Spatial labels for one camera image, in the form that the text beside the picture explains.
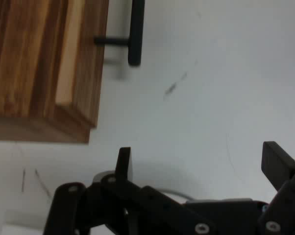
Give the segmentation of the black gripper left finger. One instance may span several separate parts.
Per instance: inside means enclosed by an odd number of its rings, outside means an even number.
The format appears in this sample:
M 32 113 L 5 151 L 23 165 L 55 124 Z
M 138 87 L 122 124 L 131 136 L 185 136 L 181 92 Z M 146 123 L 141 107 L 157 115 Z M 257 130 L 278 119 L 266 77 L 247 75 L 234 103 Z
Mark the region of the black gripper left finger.
M 44 234 L 88 235 L 105 225 L 116 235 L 214 235 L 216 225 L 151 187 L 129 181 L 130 147 L 119 150 L 116 168 L 98 182 L 59 186 Z

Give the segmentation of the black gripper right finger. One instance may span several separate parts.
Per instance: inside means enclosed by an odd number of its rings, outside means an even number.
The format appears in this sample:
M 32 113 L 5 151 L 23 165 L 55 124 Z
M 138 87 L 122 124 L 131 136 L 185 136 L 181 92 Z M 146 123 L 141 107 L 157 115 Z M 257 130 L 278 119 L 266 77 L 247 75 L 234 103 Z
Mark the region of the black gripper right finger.
M 277 193 L 258 219 L 262 235 L 295 235 L 295 160 L 274 141 L 263 143 L 261 170 Z

